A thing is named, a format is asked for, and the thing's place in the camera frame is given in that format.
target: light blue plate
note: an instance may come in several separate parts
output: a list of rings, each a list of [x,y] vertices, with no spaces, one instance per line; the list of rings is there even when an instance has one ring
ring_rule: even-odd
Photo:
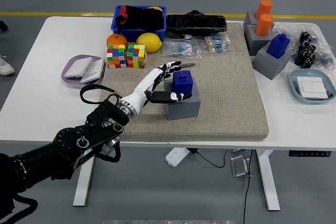
[[[304,77],[321,77],[324,87],[329,90],[333,96],[329,97],[328,99],[325,100],[317,100],[317,99],[306,99],[300,95],[299,87],[298,87],[298,81],[297,77],[298,76],[304,76]],[[332,82],[330,81],[329,77],[321,72],[320,70],[317,69],[297,69],[294,70],[292,73],[289,74],[289,83],[291,88],[293,89],[293,92],[297,98],[299,98],[301,101],[306,102],[306,103],[315,103],[315,104],[320,104],[320,103],[326,103],[336,96],[336,90]]]

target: yellow floor line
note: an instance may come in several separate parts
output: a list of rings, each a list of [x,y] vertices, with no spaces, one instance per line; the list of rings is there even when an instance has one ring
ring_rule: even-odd
[[[240,13],[208,13],[212,15],[223,15],[227,18],[245,18],[246,14]],[[113,17],[113,13],[83,13],[83,12],[0,12],[0,16],[91,16],[91,17]],[[272,14],[274,18],[285,19],[336,19],[336,15],[287,15]]]

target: beige mat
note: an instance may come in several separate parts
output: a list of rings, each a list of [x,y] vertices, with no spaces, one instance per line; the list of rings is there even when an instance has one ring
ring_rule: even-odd
[[[268,135],[268,125],[253,68],[239,23],[228,23],[230,52],[205,55],[189,68],[201,95],[197,118],[168,121],[164,104],[148,103],[131,119],[122,134],[123,141],[261,141]],[[138,83],[155,67],[181,60],[148,54],[145,69],[109,69],[103,85],[122,95],[133,92]],[[155,89],[163,90],[163,83]],[[101,101],[108,93],[102,91]]]

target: electrical outlet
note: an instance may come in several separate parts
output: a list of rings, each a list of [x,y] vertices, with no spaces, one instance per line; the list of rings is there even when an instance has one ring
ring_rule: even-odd
[[[290,157],[330,157],[328,151],[289,151]]]
[[[166,161],[169,165],[176,167],[189,153],[187,148],[173,148],[166,156]]]

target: shoe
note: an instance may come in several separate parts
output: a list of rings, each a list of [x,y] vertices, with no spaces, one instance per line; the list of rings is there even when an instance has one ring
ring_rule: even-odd
[[[15,70],[14,68],[11,66],[11,64],[8,64],[0,55],[0,74],[6,76],[8,74],[14,73]]]

